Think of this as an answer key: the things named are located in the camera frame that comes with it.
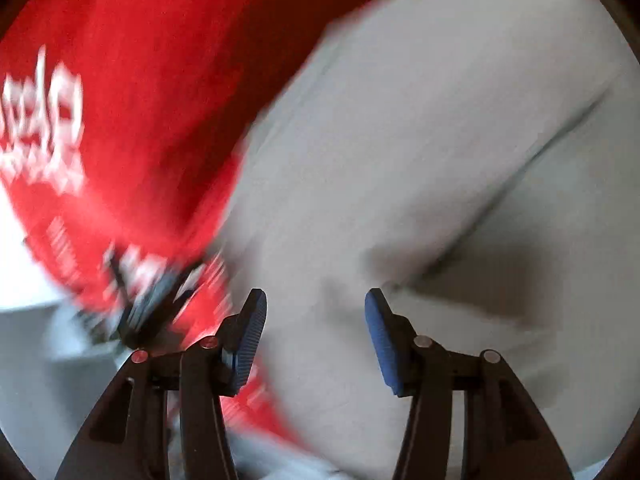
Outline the grey knitted garment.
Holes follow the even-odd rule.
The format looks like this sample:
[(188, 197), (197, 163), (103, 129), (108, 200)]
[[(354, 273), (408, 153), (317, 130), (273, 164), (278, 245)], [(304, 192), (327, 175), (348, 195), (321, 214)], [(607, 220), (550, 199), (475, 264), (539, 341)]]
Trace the grey knitted garment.
[(599, 0), (378, 0), (248, 137), (224, 230), (265, 289), (262, 358), (296, 434), (394, 469), (409, 403), (369, 289), (445, 348), (501, 353), (573, 469), (639, 406), (639, 65)]

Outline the red blanket white characters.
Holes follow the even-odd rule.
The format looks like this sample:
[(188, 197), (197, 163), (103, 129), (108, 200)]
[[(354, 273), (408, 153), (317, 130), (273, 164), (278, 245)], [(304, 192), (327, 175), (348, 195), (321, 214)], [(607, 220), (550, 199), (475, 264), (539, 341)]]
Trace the red blanket white characters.
[[(141, 292), (198, 257), (184, 344), (235, 300), (224, 230), (248, 137), (329, 34), (378, 0), (26, 0), (1, 37), (1, 183), (29, 255), (110, 313), (106, 253)], [(300, 439), (262, 359), (235, 425)]]

